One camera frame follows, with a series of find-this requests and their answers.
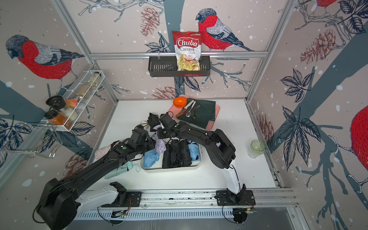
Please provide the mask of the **light blue umbrella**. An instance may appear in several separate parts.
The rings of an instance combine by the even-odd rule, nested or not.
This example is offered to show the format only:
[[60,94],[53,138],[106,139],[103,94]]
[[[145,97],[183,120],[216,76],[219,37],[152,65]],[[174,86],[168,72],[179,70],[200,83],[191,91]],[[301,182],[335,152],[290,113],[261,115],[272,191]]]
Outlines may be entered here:
[[144,154],[143,165],[145,168],[151,168],[160,158],[159,153],[152,149]]
[[199,145],[194,141],[188,141],[189,153],[192,161],[196,162],[200,160]]

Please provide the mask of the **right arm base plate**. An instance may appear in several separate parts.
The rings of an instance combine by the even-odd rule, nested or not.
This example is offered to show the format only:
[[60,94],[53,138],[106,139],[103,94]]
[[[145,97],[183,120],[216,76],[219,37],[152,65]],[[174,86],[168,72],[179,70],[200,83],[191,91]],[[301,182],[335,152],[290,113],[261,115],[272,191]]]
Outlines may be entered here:
[[255,206],[255,196],[252,190],[242,189],[238,194],[227,190],[217,190],[214,198],[218,206]]

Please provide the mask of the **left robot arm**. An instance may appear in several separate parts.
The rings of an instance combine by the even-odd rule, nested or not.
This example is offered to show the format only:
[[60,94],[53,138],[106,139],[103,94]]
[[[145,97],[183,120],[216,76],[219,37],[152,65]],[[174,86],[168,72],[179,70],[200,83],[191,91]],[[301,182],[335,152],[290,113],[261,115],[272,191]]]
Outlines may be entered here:
[[46,183],[41,198],[33,213],[42,218],[52,230],[62,230],[79,214],[103,205],[131,208],[134,199],[118,182],[107,188],[87,192],[95,182],[108,173],[144,154],[153,147],[152,139],[142,126],[133,129],[130,138],[117,142],[106,155],[80,172],[62,180],[56,178]]

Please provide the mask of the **lilac umbrella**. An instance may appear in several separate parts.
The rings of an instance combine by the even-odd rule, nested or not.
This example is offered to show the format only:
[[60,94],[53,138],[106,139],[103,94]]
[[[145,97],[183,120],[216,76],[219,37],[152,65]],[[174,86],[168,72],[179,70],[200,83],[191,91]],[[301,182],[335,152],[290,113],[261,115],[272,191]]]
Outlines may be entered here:
[[157,134],[154,134],[152,136],[152,139],[156,142],[155,143],[155,150],[158,154],[162,154],[166,151],[166,143],[164,142],[164,140],[159,139]]

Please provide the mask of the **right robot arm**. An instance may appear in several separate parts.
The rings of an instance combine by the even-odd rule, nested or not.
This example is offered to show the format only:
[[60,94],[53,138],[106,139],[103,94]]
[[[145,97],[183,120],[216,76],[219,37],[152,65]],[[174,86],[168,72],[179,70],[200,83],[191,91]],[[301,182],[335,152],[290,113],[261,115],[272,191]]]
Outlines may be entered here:
[[222,169],[227,184],[229,199],[239,200],[246,191],[236,171],[236,148],[220,129],[207,131],[186,122],[176,122],[168,113],[162,114],[158,121],[164,138],[178,138],[193,141],[205,147],[211,162]]

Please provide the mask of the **pink umbrella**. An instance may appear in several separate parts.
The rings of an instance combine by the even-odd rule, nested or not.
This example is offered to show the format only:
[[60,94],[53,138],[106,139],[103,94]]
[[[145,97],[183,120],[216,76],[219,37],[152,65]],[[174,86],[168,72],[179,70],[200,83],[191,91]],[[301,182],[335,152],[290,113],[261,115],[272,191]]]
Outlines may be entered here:
[[110,151],[110,149],[111,149],[111,145],[98,149],[94,153],[94,158],[96,160],[101,159],[103,156],[105,156]]

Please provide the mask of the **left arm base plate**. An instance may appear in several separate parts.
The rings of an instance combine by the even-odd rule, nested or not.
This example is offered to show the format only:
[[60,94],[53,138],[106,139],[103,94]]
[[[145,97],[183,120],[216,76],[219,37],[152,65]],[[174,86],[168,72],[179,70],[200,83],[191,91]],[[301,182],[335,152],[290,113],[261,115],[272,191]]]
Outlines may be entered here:
[[116,207],[139,207],[141,201],[141,191],[127,191],[119,192],[115,201],[111,204],[102,205],[103,208],[116,208]]

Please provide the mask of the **black umbrella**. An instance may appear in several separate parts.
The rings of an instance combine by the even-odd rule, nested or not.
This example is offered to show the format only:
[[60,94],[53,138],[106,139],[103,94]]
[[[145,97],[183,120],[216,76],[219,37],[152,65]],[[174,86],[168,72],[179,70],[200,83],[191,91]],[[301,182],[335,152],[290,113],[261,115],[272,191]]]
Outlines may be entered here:
[[179,140],[171,141],[171,167],[177,168],[181,166],[181,152]]
[[163,162],[162,162],[162,168],[168,169],[171,168],[171,145],[169,143],[166,144],[166,150],[163,153]]
[[188,142],[186,140],[182,140],[179,142],[180,145],[180,154],[181,154],[181,166],[189,167],[192,164],[192,159],[190,156],[190,151],[188,147]]
[[158,115],[150,113],[147,122],[150,127],[150,132],[154,132],[161,127]]

